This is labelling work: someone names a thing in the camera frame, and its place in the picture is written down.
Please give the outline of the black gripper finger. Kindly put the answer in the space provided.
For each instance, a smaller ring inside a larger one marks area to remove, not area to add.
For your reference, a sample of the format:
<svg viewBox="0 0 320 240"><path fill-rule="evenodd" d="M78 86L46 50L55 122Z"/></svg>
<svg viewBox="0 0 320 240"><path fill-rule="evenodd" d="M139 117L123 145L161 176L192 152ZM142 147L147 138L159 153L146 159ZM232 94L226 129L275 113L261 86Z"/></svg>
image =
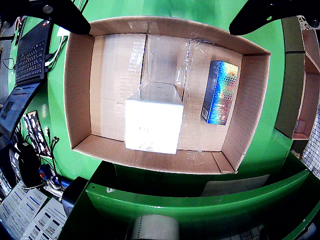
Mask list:
<svg viewBox="0 0 320 240"><path fill-rule="evenodd" d="M229 24L229 32L242 36L276 20L303 16L313 28L320 26L318 0L248 0Z"/></svg>
<svg viewBox="0 0 320 240"><path fill-rule="evenodd" d="M71 0L2 0L0 20L10 28L18 17L34 17L52 23L78 35L90 33L91 25Z"/></svg>

